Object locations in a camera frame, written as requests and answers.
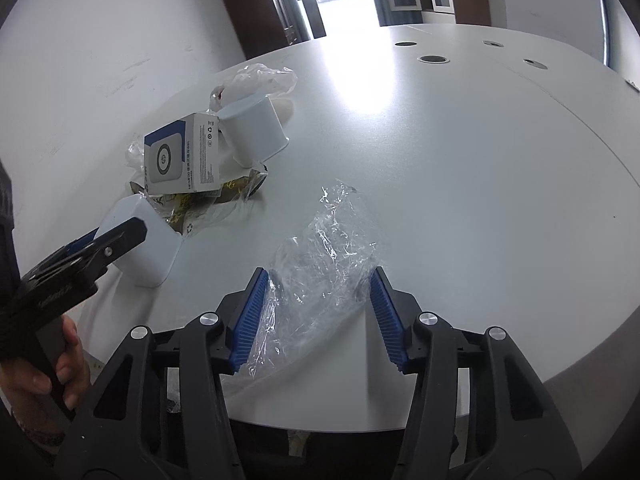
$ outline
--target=product box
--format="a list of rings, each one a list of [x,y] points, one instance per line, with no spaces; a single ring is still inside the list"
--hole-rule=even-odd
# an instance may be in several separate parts
[[[220,189],[218,118],[191,114],[145,136],[150,195]]]

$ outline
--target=blue ridged rubber pad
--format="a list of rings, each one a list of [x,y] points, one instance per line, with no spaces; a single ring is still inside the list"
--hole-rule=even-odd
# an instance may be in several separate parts
[[[267,290],[268,282],[269,274],[263,269],[255,282],[254,289],[249,294],[249,298],[236,324],[236,329],[234,330],[234,349],[229,356],[229,364],[231,364],[234,373],[247,361],[251,347],[254,345],[255,334],[258,332],[260,314],[262,313],[264,293]]]
[[[373,271],[370,283],[371,304],[376,313],[382,339],[385,342],[386,353],[389,355],[389,360],[398,367],[398,370],[404,372],[409,357],[404,349],[402,323],[377,270]]]

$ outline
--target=picture of device on box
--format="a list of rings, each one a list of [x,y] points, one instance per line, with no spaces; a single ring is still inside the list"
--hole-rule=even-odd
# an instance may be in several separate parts
[[[175,180],[182,175],[182,139],[180,133],[156,140],[148,147],[147,176],[151,182]]]

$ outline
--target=white plastic container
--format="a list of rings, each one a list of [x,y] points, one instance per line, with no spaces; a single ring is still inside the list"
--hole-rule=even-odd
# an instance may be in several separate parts
[[[145,223],[145,241],[123,254],[113,264],[136,285],[158,286],[169,275],[180,249],[182,236],[169,227],[142,195],[136,194],[116,203],[102,220],[95,237],[105,234],[129,218],[140,218]]]
[[[254,94],[218,112],[220,130],[243,168],[264,162],[289,143],[268,96]]]

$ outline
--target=table surface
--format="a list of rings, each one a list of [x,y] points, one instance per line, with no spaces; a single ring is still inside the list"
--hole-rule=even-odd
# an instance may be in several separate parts
[[[450,62],[418,61],[424,55]],[[137,324],[182,326],[244,288],[309,223],[335,179],[368,196],[394,288],[457,328],[504,327],[542,380],[640,303],[638,94],[595,59],[522,32],[412,25],[256,61],[298,74],[289,145],[268,161],[248,213],[187,237],[159,288],[131,286],[116,269],[100,279],[80,320],[98,358]],[[205,109],[237,68],[176,94],[135,131]],[[127,174],[108,171],[117,185],[107,198],[116,200]],[[412,389],[367,309],[295,372],[227,406],[233,418],[269,426],[383,430],[404,426]]]

